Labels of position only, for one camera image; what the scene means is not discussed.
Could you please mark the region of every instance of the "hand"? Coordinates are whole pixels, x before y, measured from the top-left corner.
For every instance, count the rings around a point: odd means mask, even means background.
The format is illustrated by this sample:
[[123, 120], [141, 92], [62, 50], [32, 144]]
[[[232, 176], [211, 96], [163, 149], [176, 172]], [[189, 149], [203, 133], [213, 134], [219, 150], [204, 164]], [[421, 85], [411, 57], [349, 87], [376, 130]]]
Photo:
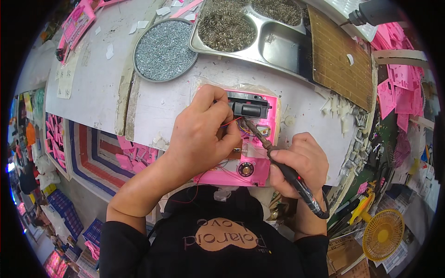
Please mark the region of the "hand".
[[221, 124], [233, 120], [228, 102], [226, 91], [204, 85], [190, 106], [176, 117], [170, 146], [164, 154], [169, 157], [172, 172], [190, 179], [215, 167], [239, 143], [236, 122], [227, 126], [227, 134], [221, 140], [216, 137]]
[[[326, 182], [329, 163], [326, 154], [308, 132], [294, 135], [289, 150], [281, 149], [271, 152], [273, 160], [294, 168], [304, 179], [314, 196], [321, 193], [321, 187]], [[271, 164], [271, 185], [283, 196], [301, 198], [297, 190], [291, 186], [280, 169]]]

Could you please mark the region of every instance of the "concrete floor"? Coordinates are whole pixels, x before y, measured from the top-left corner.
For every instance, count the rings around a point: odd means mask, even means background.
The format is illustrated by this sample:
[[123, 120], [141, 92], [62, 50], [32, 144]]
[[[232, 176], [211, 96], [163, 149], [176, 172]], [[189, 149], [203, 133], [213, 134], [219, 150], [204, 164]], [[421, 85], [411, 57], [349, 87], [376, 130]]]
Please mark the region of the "concrete floor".
[[[95, 218], [105, 222], [107, 202], [88, 191], [76, 180], [71, 179], [68, 181], [61, 174], [59, 174], [59, 177], [61, 182], [57, 184], [57, 187], [73, 202], [74, 208], [84, 226], [82, 233], [86, 231]], [[83, 236], [80, 235], [77, 240], [77, 245], [84, 250], [86, 246]]]

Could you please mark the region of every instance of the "black sleeve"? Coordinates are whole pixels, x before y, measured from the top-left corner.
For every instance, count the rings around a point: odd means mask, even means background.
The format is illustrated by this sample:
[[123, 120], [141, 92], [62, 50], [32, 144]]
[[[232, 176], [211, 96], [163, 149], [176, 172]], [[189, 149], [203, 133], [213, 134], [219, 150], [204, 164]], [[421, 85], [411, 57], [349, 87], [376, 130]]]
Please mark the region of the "black sleeve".
[[132, 277], [149, 248], [147, 237], [135, 228], [122, 222], [105, 222], [99, 255], [101, 278]]
[[326, 262], [329, 244], [327, 236], [304, 237], [297, 240], [295, 244], [303, 255], [301, 261], [305, 277], [320, 278], [329, 276], [328, 263]]

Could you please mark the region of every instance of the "fan grille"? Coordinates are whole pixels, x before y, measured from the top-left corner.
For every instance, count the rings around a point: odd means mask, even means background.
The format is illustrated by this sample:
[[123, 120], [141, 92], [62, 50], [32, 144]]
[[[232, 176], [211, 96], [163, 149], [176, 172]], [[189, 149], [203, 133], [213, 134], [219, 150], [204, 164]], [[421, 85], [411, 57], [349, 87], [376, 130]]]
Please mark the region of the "fan grille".
[[373, 261], [386, 259], [399, 246], [404, 231], [405, 223], [399, 211], [383, 210], [377, 213], [364, 231], [364, 254]]

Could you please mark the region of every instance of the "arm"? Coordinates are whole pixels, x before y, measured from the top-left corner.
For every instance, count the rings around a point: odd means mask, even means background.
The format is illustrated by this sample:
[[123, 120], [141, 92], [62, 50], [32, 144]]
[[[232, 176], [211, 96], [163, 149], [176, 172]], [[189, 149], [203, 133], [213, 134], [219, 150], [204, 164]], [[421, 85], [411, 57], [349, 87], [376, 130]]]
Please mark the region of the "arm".
[[168, 150], [126, 182], [111, 199], [107, 221], [123, 222], [145, 234], [145, 216], [161, 197], [221, 162], [241, 139], [235, 122], [218, 141], [222, 123], [233, 119], [227, 93], [204, 85], [176, 118]]
[[[272, 151], [271, 156], [276, 162], [294, 168], [306, 181], [323, 211], [326, 211], [321, 187], [326, 181], [329, 164], [326, 154], [314, 137], [307, 132], [296, 134], [292, 138], [289, 150]], [[270, 181], [283, 196], [300, 198], [296, 189], [284, 179], [283, 173], [273, 164]], [[295, 240], [308, 236], [326, 235], [326, 220], [318, 218], [304, 202], [298, 203], [295, 217]]]

